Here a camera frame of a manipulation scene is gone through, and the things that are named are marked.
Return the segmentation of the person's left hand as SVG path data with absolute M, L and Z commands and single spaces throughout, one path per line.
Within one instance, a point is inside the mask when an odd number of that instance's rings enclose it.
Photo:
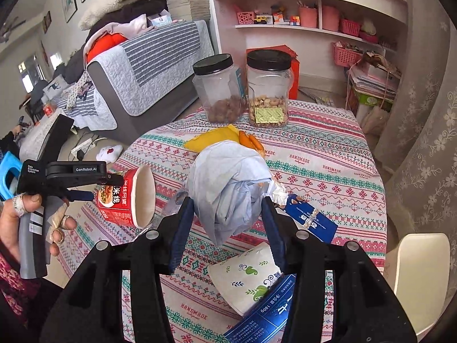
M 42 198 L 39 194 L 19 195 L 4 202 L 1 211 L 1 251 L 5 257 L 20 263 L 19 220 L 25 212 L 36 211 L 41 203 Z M 71 216 L 63 216 L 60 226 L 52 233 L 53 243 L 49 248 L 52 256 L 60 254 L 59 245 L 64 241 L 63 230 L 71 231 L 76 227 L 77 222 Z

